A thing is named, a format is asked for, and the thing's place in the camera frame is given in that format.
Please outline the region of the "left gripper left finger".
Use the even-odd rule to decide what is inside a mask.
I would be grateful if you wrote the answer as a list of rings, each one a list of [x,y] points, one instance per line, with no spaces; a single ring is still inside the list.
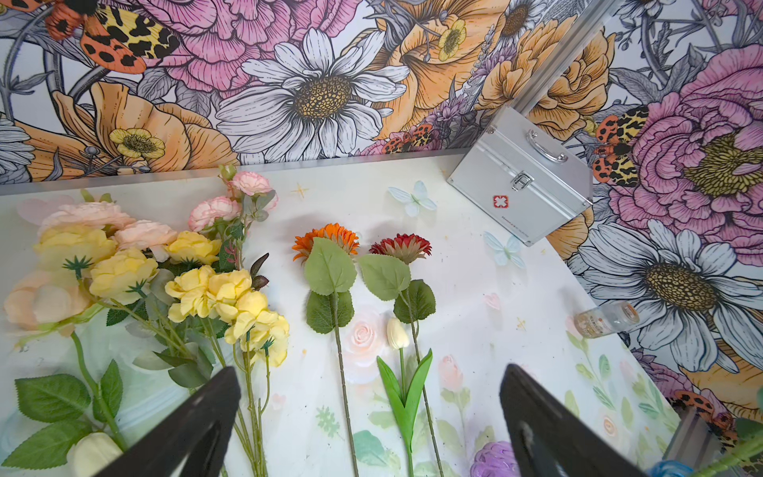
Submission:
[[[236,371],[225,367],[97,477],[220,475],[241,396]]]

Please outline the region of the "pale pink rose spray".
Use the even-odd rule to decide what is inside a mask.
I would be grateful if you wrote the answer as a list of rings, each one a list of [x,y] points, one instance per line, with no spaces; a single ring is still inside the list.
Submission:
[[[116,240],[120,250],[151,250],[159,262],[167,260],[165,246],[179,238],[171,227],[152,221],[136,220],[111,202],[61,204],[55,212],[39,220],[38,236],[64,226],[86,226],[100,229]]]

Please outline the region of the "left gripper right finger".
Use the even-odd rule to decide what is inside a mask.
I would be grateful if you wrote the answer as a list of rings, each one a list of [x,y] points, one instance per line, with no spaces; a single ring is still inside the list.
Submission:
[[[500,402],[522,477],[644,474],[516,364],[506,367]]]

